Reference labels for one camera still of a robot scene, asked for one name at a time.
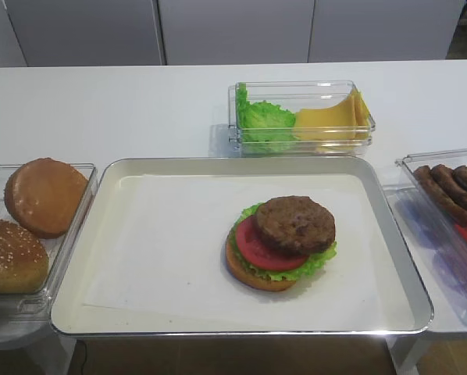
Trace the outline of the sesame top bun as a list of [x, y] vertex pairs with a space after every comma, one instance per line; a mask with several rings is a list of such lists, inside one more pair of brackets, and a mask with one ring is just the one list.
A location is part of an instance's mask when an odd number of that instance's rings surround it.
[[49, 257], [23, 227], [0, 220], [0, 294], [33, 293], [45, 282]]

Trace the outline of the clear bin with lettuce, cheese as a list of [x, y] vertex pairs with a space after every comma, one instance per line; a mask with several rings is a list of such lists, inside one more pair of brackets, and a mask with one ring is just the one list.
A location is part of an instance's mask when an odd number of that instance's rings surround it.
[[[236, 89], [237, 82], [228, 89], [229, 95], [229, 142], [242, 156], [250, 155], [362, 155], [372, 144], [373, 133], [369, 142], [352, 153], [317, 152], [314, 145], [308, 145], [297, 139], [292, 146], [282, 153], [257, 154], [243, 148], [241, 129], [237, 125]], [[277, 82], [244, 82], [248, 90], [248, 101], [251, 103], [266, 100], [282, 109], [296, 113], [302, 109], [323, 109], [336, 105], [350, 94], [352, 88], [357, 88], [351, 80], [310, 80], [310, 81], [277, 81]], [[370, 119], [376, 129], [376, 123], [370, 113]]]

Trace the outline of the yellow cheese slices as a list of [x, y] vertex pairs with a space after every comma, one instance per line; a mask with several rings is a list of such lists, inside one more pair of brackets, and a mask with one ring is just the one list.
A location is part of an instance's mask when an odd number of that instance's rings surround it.
[[352, 153], [367, 144], [374, 126], [357, 88], [336, 105], [302, 109], [295, 115], [294, 137], [317, 152]]

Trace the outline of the red tomato slice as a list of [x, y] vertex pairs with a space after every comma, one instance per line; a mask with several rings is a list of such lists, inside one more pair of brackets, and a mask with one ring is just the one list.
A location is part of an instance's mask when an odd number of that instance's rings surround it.
[[284, 254], [272, 245], [266, 245], [255, 229], [254, 216], [242, 220], [235, 230], [235, 241], [243, 257], [253, 266], [270, 271], [288, 271], [302, 266], [308, 255]]

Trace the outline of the silver metal baking tray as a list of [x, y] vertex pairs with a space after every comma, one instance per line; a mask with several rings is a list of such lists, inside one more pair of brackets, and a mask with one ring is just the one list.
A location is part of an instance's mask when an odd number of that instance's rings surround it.
[[[217, 330], [212, 321], [89, 306], [84, 297], [104, 258], [97, 236], [103, 228], [104, 204], [125, 177], [287, 177], [350, 174], [365, 186], [373, 212], [389, 237], [390, 256], [405, 290], [415, 322], [409, 330], [250, 330], [227, 326]], [[397, 226], [374, 169], [356, 157], [272, 157], [234, 159], [121, 159], [109, 165], [73, 250], [70, 264], [51, 310], [53, 326], [73, 336], [106, 334], [417, 334], [433, 319], [433, 304]]]

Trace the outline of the green lettuce in bin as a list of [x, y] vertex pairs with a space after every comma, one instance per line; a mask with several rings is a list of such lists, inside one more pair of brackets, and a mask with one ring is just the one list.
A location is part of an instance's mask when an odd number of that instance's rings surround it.
[[266, 100], [249, 102], [244, 82], [236, 89], [236, 112], [243, 148], [250, 153], [282, 153], [296, 140], [295, 114]]

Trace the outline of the brown beef patty on burger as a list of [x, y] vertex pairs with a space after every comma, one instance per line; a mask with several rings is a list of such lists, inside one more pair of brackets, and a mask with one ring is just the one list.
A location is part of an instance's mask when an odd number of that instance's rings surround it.
[[288, 255], [325, 252], [336, 240], [333, 214], [308, 196], [282, 196], [262, 203], [254, 228], [270, 248]]

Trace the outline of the bottom burger bun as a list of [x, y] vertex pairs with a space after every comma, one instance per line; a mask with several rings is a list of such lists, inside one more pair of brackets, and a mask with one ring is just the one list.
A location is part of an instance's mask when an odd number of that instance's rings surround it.
[[226, 267], [230, 274], [241, 283], [261, 291], [281, 292], [292, 288], [296, 282], [291, 280], [268, 280], [267, 278], [256, 276], [254, 272], [248, 271], [242, 264], [234, 251], [234, 232], [229, 232], [226, 240]]

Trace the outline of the green lettuce leaf on burger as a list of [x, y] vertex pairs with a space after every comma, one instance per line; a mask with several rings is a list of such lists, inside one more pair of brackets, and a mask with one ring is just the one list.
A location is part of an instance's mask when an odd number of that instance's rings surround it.
[[235, 240], [235, 232], [237, 226], [249, 216], [255, 214], [257, 208], [262, 205], [262, 203], [254, 204], [246, 209], [243, 209], [241, 215], [233, 225], [231, 231], [229, 232], [228, 238], [226, 240], [227, 251], [233, 253], [233, 263], [237, 266], [240, 271], [244, 271], [248, 275], [253, 276], [256, 279], [266, 281], [269, 284], [283, 283], [288, 282], [289, 284], [294, 284], [302, 277], [311, 277], [315, 272], [321, 269], [327, 261], [331, 260], [336, 254], [337, 242], [335, 241], [326, 251], [322, 253], [316, 253], [310, 255], [308, 259], [299, 267], [293, 270], [284, 270], [284, 271], [275, 271], [275, 270], [264, 270], [258, 268], [257, 266], [252, 265], [248, 262], [243, 255], [241, 254], [237, 242]]

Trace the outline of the plain bun half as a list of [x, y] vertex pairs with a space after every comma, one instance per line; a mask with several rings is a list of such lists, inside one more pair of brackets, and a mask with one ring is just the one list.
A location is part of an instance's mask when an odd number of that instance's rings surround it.
[[4, 203], [22, 227], [39, 238], [68, 231], [87, 186], [87, 178], [68, 163], [51, 158], [23, 164], [7, 180]]

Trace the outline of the clear bin with patties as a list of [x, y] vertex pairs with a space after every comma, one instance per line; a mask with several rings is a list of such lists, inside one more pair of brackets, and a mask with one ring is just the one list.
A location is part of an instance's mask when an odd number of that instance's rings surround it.
[[420, 166], [467, 166], [467, 149], [407, 155], [396, 161], [399, 182], [387, 187], [388, 202], [416, 255], [422, 279], [435, 304], [432, 331], [467, 330], [467, 243], [456, 222], [439, 209], [414, 177]]

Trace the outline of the middle beef patty in bin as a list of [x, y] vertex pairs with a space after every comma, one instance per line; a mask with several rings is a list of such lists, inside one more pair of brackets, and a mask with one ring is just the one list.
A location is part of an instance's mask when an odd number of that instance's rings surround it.
[[467, 211], [467, 190], [455, 181], [452, 172], [453, 169], [439, 164], [432, 168], [430, 173], [432, 178], [452, 201]]

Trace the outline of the left beef patty in bin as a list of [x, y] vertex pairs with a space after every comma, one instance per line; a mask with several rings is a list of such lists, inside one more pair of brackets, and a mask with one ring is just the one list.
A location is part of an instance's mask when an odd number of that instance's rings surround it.
[[457, 205], [449, 195], [431, 177], [428, 166], [420, 166], [413, 175], [422, 189], [427, 193], [436, 206], [448, 214], [456, 223], [467, 227], [467, 211]]

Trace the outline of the clear bin with buns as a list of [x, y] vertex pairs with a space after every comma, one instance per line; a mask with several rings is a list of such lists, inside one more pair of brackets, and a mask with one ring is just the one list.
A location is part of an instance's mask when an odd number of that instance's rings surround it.
[[[98, 189], [97, 169], [92, 163], [74, 163], [73, 167], [87, 178], [87, 187], [68, 231], [56, 239], [42, 239], [49, 257], [48, 275], [41, 287], [26, 294], [0, 294], [0, 319], [48, 320], [51, 305], [58, 294], [59, 285], [70, 263], [84, 218]], [[4, 203], [5, 184], [20, 168], [19, 164], [0, 165], [0, 220], [14, 221]]]

